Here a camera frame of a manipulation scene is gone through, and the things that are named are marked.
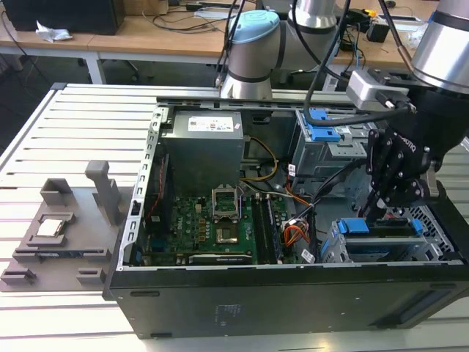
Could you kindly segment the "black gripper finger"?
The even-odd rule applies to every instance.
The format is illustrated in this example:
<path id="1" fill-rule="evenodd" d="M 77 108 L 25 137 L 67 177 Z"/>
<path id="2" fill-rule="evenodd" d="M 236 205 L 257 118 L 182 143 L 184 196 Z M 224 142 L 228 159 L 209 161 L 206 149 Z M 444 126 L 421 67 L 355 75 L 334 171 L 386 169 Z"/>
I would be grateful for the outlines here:
<path id="1" fill-rule="evenodd" d="M 368 144 L 367 144 L 367 158 L 366 158 L 366 174 L 371 177 L 370 181 L 370 192 L 367 197 L 365 205 L 363 205 L 358 212 L 359 217 L 370 217 L 376 208 L 379 196 L 377 194 L 377 177 L 376 171 L 378 167 L 374 161 L 377 156 L 377 151 L 380 146 L 380 131 L 372 129 L 369 132 Z"/>
<path id="2" fill-rule="evenodd" d="M 402 188 L 402 178 L 399 173 L 402 171 L 404 154 L 396 133 L 385 131 L 383 138 L 383 148 L 380 151 L 379 207 L 387 208 Z"/>

